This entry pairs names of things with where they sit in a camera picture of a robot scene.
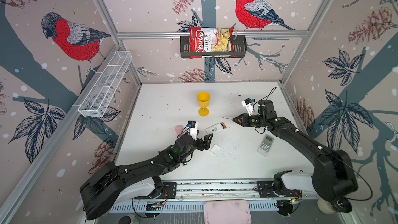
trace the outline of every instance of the black plastic shelf basket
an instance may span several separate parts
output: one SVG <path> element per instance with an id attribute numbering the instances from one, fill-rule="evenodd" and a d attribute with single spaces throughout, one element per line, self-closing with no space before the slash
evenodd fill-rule
<path id="1" fill-rule="evenodd" d="M 226 52 L 191 52 L 191 46 L 189 45 L 189 36 L 180 36 L 180 52 L 181 58 L 190 58 L 191 56 L 209 56 L 211 58 L 217 58 L 222 56 L 223 58 L 242 58 L 245 57 L 247 51 L 247 43 L 245 35 L 231 36 L 230 38 L 234 51 Z"/>

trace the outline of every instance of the white wire basket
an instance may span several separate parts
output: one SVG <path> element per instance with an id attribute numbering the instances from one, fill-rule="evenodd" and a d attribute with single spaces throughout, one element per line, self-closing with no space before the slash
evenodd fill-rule
<path id="1" fill-rule="evenodd" d="M 78 111 L 84 117 L 103 117 L 132 60 L 129 51 L 117 51 L 101 72 Z"/>

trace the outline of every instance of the yellow cup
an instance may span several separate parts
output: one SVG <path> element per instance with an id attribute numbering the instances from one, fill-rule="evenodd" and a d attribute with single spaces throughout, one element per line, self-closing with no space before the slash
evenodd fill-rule
<path id="1" fill-rule="evenodd" d="M 210 103 L 210 94 L 207 92 L 198 93 L 196 96 L 198 104 L 201 107 L 198 111 L 199 115 L 204 117 L 209 114 L 209 110 L 206 108 Z"/>

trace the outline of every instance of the pink tray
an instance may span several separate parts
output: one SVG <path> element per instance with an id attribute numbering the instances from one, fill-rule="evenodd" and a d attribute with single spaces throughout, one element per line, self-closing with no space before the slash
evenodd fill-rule
<path id="1" fill-rule="evenodd" d="M 205 203 L 206 224 L 251 224 L 246 200 L 208 201 Z"/>

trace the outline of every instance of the white table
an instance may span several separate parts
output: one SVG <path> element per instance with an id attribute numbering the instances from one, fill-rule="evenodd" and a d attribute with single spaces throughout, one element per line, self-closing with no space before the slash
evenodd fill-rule
<path id="1" fill-rule="evenodd" d="M 270 153 L 263 157 L 257 152 L 265 134 L 253 127 L 241 127 L 231 120 L 247 113 L 241 101 L 246 98 L 260 100 L 273 87 L 269 97 L 274 103 L 277 116 L 286 117 L 295 124 L 289 107 L 276 82 L 229 82 L 229 83 L 178 83 L 144 84 L 137 99 L 132 119 L 119 150 L 116 165 L 141 162 L 157 155 L 176 140 L 177 125 L 186 126 L 189 120 L 199 121 L 199 138 L 206 135 L 205 129 L 224 122 L 227 129 L 214 135 L 211 147 L 218 144 L 216 154 L 196 150 L 186 166 L 161 176 L 163 180 L 198 179 L 248 179 L 270 178 L 277 172 L 293 170 L 312 173 L 312 164 L 290 144 L 276 138 Z M 209 115 L 198 115 L 196 95 L 208 92 L 211 96 Z"/>

